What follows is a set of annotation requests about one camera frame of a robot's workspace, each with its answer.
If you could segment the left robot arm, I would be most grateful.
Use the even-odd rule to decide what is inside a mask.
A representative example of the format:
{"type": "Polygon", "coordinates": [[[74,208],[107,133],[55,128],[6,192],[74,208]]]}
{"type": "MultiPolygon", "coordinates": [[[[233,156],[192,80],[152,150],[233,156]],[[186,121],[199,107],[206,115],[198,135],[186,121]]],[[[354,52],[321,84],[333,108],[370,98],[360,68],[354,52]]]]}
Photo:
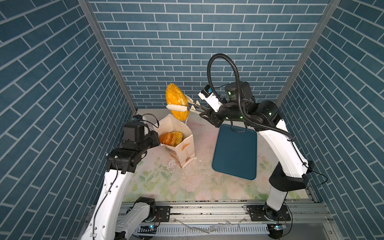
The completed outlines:
{"type": "Polygon", "coordinates": [[[118,221],[119,211],[129,182],[149,149],[160,145],[158,133],[149,131],[137,140],[125,140],[122,148],[116,148],[107,156],[106,172],[100,197],[83,240],[127,240],[143,221],[156,216],[156,202],[140,197],[132,209],[118,221]]]}

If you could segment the white paper bag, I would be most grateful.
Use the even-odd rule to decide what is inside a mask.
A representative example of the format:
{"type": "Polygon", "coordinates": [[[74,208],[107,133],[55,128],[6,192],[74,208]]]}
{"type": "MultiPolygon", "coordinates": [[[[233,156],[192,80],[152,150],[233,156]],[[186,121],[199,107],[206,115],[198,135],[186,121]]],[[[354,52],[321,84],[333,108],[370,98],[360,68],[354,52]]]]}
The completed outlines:
{"type": "Polygon", "coordinates": [[[176,147],[163,145],[165,150],[175,159],[180,168],[185,168],[192,160],[195,159],[194,136],[191,129],[183,122],[176,119],[172,114],[168,114],[160,120],[160,126],[156,132],[160,135],[178,131],[183,133],[183,141],[176,147]]]}

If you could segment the large sesame oval bread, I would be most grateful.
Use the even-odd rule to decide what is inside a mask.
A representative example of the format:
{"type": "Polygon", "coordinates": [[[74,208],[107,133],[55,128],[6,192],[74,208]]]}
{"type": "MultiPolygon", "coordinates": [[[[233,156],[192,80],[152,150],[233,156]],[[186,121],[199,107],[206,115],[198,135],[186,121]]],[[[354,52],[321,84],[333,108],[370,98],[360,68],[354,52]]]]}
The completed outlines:
{"type": "MultiPolygon", "coordinates": [[[[186,96],[182,93],[180,88],[175,84],[169,84],[166,89],[166,102],[168,105],[181,105],[188,106],[186,96]]],[[[188,111],[178,112],[171,110],[172,115],[179,121],[187,120],[189,116],[188,111]]]]}

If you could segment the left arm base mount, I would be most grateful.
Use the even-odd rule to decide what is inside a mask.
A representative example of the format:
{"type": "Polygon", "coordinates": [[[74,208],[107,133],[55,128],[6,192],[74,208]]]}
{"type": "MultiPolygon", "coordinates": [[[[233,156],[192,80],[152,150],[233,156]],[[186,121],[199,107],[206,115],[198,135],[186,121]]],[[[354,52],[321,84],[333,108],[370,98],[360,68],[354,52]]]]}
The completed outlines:
{"type": "Polygon", "coordinates": [[[143,220],[143,223],[162,223],[169,222],[171,216],[170,206],[157,206],[154,213],[150,213],[150,216],[143,220]]]}

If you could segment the orange triangular pastry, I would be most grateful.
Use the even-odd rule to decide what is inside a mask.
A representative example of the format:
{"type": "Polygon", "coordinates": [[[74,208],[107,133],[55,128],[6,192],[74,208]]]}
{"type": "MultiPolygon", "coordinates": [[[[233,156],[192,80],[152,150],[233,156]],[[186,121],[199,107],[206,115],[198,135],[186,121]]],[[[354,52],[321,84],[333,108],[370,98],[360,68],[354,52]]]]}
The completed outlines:
{"type": "Polygon", "coordinates": [[[174,144],[174,137],[172,133],[166,133],[159,136],[159,140],[161,144],[172,146],[174,144]]]}

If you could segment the metal tongs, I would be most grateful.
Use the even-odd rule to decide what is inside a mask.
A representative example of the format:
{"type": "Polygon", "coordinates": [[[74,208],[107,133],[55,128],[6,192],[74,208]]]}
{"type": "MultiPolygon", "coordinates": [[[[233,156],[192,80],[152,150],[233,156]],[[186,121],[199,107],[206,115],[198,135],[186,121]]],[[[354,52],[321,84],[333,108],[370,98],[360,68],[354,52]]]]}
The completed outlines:
{"type": "Polygon", "coordinates": [[[177,112],[185,112],[185,111],[188,111],[188,112],[191,112],[191,113],[195,113],[195,114],[201,114],[203,113],[204,111],[207,111],[208,108],[202,106],[199,101],[194,101],[192,98],[190,98],[189,96],[186,96],[187,98],[187,102],[188,102],[188,106],[183,106],[183,105],[167,105],[167,109],[171,110],[171,111],[177,111],[177,112]]]}

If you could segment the large yellow ring bread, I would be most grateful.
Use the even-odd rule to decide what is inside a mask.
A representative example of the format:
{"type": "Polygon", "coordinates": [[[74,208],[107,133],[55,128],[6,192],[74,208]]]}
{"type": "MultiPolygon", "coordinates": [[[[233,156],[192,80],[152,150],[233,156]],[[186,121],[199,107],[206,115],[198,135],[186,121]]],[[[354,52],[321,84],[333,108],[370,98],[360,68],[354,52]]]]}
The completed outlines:
{"type": "Polygon", "coordinates": [[[178,131],[173,131],[170,133],[170,145],[176,147],[183,141],[183,133],[178,131]]]}

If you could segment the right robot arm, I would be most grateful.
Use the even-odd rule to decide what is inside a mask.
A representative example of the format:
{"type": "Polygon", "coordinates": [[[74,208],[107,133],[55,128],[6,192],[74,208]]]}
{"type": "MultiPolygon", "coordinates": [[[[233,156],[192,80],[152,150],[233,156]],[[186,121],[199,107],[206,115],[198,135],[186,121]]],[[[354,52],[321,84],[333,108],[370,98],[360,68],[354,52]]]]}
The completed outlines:
{"type": "Polygon", "coordinates": [[[243,122],[245,127],[260,133],[270,145],[279,162],[269,178],[271,188],[263,211],[268,220],[276,221],[282,215],[288,192],[307,187],[308,174],[313,171],[314,163],[297,150],[275,103],[257,103],[247,82],[230,83],[225,86],[225,92],[227,99],[223,100],[212,84],[206,85],[199,97],[209,107],[203,108],[200,117],[217,128],[224,121],[243,122]]]}

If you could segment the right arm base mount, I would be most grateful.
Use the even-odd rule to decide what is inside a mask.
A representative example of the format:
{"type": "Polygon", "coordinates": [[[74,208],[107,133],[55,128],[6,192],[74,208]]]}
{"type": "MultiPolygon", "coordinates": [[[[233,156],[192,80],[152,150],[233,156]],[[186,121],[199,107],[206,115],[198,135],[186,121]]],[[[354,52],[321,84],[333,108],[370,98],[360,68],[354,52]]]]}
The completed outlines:
{"type": "Polygon", "coordinates": [[[267,204],[262,205],[248,205],[246,211],[249,213],[252,222],[262,221],[290,221],[291,214],[287,206],[282,205],[280,210],[276,211],[267,204]]]}

